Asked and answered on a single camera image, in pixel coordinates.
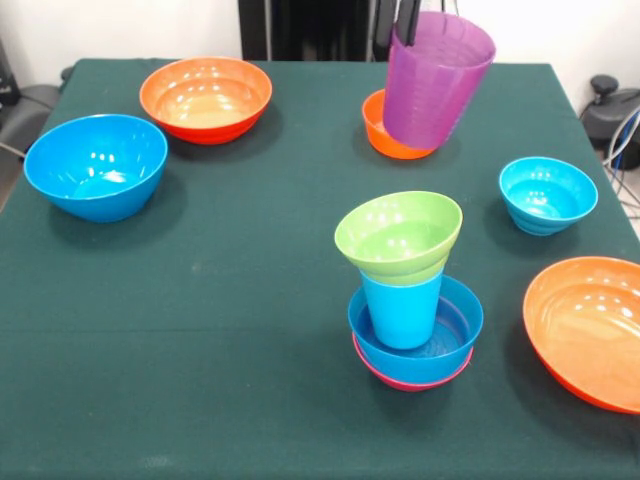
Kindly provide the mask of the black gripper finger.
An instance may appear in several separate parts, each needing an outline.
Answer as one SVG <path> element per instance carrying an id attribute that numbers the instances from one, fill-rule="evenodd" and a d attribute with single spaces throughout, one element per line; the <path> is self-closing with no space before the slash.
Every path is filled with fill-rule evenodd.
<path id="1" fill-rule="evenodd" d="M 395 23 L 396 36 L 403 46 L 415 43 L 420 13 L 420 0 L 400 0 Z"/>
<path id="2" fill-rule="evenodd" d="M 388 47 L 396 15 L 396 0 L 377 0 L 374 13 L 373 45 Z"/>

